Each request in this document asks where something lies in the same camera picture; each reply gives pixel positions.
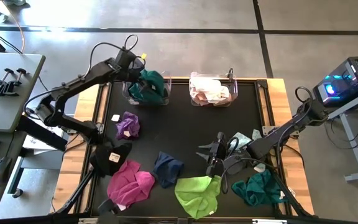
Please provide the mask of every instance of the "computer mouse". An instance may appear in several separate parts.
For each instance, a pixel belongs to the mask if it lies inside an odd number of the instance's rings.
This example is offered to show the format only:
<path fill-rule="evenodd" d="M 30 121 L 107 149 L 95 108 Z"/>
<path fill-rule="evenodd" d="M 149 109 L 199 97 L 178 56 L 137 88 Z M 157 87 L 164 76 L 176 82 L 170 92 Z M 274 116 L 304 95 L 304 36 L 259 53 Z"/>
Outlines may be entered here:
<path fill-rule="evenodd" d="M 8 181 L 8 170 L 11 166 L 12 159 L 9 157 L 0 158 L 0 186 L 4 185 Z"/>

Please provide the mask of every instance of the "concrete floor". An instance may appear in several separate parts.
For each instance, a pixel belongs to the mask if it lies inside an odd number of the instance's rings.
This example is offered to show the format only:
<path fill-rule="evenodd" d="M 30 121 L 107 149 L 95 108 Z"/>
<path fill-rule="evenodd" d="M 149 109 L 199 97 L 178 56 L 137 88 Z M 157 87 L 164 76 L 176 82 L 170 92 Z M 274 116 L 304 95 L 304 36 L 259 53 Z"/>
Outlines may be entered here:
<path fill-rule="evenodd" d="M 252 0 L 28 0 L 28 3 L 24 8 L 12 7 L 19 22 L 27 26 L 257 29 Z M 259 6 L 265 29 L 358 30 L 358 0 L 259 0 Z M 83 73 L 94 44 L 106 41 L 120 45 L 128 35 L 49 30 L 25 32 L 25 52 L 47 57 L 41 77 L 49 88 Z M 21 46 L 18 32 L 0 34 Z M 147 53 L 149 69 L 188 76 L 193 70 L 222 73 L 232 67 L 238 77 L 266 77 L 257 34 L 138 36 L 134 52 Z M 358 56 L 358 35 L 267 35 L 266 40 L 273 75 L 285 80 L 293 113 L 299 105 L 293 94 L 296 87 L 311 88 L 347 57 Z M 115 57 L 116 52 L 100 47 L 93 61 Z M 38 83 L 33 95 L 41 91 Z M 75 103 L 75 98 L 68 102 L 67 113 L 74 112 Z M 322 126 L 302 132 L 300 148 L 315 213 L 323 218 L 358 221 L 358 181 L 348 184 L 343 178 L 358 172 L 352 152 L 333 147 Z M 45 184 L 32 185 L 31 177 Z M 31 197 L 13 200 L 6 195 L 0 204 L 0 218 L 46 214 L 56 179 L 57 174 L 52 171 L 30 170 L 23 174 L 20 188 Z M 12 212 L 16 206 L 24 209 Z"/>

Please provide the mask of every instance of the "wooden table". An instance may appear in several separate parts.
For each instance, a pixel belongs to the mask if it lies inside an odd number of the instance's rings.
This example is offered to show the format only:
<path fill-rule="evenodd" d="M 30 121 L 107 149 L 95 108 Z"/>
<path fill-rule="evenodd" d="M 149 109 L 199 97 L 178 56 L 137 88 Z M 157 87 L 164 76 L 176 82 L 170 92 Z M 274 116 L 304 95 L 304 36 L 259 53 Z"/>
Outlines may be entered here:
<path fill-rule="evenodd" d="M 279 126 L 286 123 L 291 119 L 290 105 L 288 104 L 287 92 L 285 91 L 284 80 L 282 79 L 267 79 L 268 91 L 270 95 L 270 101 L 272 104 L 273 117 L 275 125 Z M 92 120 L 93 110 L 96 103 L 96 96 L 98 94 L 98 86 L 95 85 L 86 91 L 80 93 L 74 118 L 86 121 Z M 99 109 L 98 121 L 102 121 L 104 102 L 106 100 L 107 88 L 102 92 L 101 107 Z M 264 110 L 264 120 L 266 125 L 269 124 L 267 117 L 267 108 L 264 93 L 260 90 L 260 98 L 262 107 Z M 82 139 L 78 137 L 70 145 L 75 145 L 81 142 Z M 299 151 L 298 141 L 290 139 L 287 144 L 297 151 Z M 80 146 L 65 154 L 63 159 L 62 168 L 60 169 L 58 182 L 55 189 L 55 195 L 53 199 L 53 205 L 56 209 L 59 209 L 68 200 L 70 195 L 76 189 L 81 176 L 81 169 L 83 167 L 83 161 L 85 157 L 86 146 Z M 308 183 L 306 181 L 305 170 L 303 169 L 302 160 L 291 149 L 284 147 L 282 152 L 282 161 L 285 171 L 285 178 L 287 185 L 296 193 L 296 199 L 299 201 L 303 208 L 311 213 L 313 212 L 313 206 L 311 204 Z M 81 204 L 81 211 L 85 209 L 86 199 L 89 193 L 89 184 L 84 191 L 83 202 Z"/>

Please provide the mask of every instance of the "teal cloth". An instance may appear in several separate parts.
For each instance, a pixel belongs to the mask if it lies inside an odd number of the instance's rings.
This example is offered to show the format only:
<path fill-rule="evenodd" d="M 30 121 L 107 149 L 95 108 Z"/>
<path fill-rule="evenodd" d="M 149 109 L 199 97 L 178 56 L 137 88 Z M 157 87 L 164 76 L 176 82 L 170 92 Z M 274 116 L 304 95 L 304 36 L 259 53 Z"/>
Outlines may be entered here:
<path fill-rule="evenodd" d="M 140 72 L 140 79 L 148 86 L 135 83 L 129 88 L 129 93 L 135 101 L 160 105 L 164 102 L 164 77 L 156 71 L 143 69 Z"/>
<path fill-rule="evenodd" d="M 185 211 L 199 219 L 212 215 L 218 209 L 216 196 L 221 191 L 221 177 L 192 177 L 178 179 L 175 195 Z"/>
<path fill-rule="evenodd" d="M 280 186 L 272 178 L 269 170 L 253 175 L 248 183 L 243 180 L 238 181 L 231 186 L 231 189 L 250 206 L 287 201 L 285 197 L 280 200 Z"/>

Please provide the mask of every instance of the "navy blue cloth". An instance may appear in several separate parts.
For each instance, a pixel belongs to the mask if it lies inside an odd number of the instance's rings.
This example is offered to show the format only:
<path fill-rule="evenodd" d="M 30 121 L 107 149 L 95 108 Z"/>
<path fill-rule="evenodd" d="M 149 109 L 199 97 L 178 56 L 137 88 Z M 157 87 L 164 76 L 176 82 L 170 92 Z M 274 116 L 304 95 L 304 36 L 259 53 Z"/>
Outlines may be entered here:
<path fill-rule="evenodd" d="M 174 159 L 164 152 L 160 152 L 154 164 L 155 166 L 152 173 L 162 188 L 174 185 L 184 166 L 182 161 Z"/>

